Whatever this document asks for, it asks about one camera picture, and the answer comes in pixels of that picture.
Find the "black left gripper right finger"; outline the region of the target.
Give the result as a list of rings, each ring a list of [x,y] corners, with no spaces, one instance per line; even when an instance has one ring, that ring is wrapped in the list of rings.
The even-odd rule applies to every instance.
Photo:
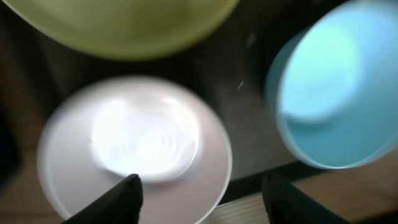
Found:
[[[278,174],[262,180],[262,197],[270,223],[342,224],[348,221],[325,208]]]

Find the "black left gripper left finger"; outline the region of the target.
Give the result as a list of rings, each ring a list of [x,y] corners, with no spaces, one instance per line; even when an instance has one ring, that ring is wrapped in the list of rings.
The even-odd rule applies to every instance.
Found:
[[[138,224],[143,202],[141,179],[131,174],[63,224]]]

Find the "white pink bowl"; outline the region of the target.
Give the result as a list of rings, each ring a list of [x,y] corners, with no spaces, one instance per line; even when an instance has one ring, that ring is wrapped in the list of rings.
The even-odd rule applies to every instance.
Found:
[[[136,174],[141,223],[200,223],[226,192],[232,163],[228,133],[207,103],[143,76],[103,80],[69,97],[37,150],[42,190],[64,219]]]

